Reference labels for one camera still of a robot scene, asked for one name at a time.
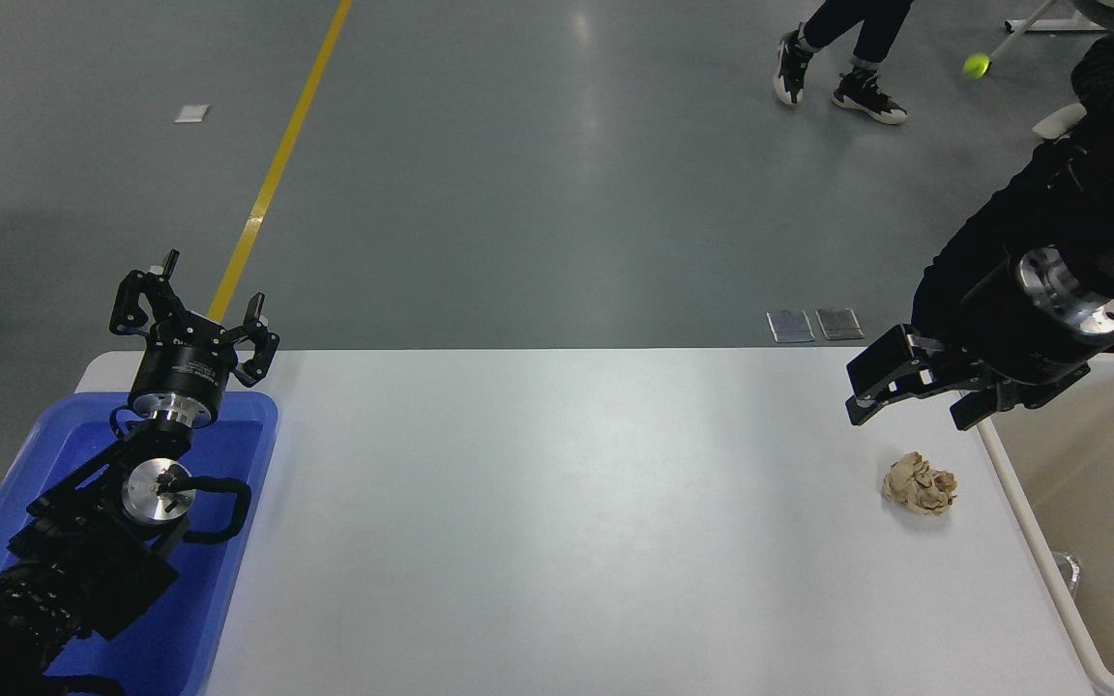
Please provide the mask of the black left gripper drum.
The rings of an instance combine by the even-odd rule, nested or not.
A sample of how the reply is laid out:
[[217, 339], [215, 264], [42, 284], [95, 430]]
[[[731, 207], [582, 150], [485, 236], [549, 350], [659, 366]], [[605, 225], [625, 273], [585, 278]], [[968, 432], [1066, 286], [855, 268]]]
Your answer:
[[211, 344], [222, 334], [224, 329], [202, 314], [156, 321], [131, 383], [131, 409], [150, 413], [172, 393], [197, 402], [202, 413], [216, 413], [233, 365], [228, 352]]

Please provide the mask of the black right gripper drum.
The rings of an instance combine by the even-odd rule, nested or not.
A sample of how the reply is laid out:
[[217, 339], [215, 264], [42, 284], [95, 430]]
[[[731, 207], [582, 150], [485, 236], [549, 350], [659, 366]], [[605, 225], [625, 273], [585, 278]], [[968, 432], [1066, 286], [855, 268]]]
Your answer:
[[1046, 385], [1071, 374], [1092, 357], [1092, 340], [1055, 312], [1066, 296], [1055, 281], [1067, 269], [1061, 256], [996, 264], [960, 300], [960, 345], [1013, 382]]

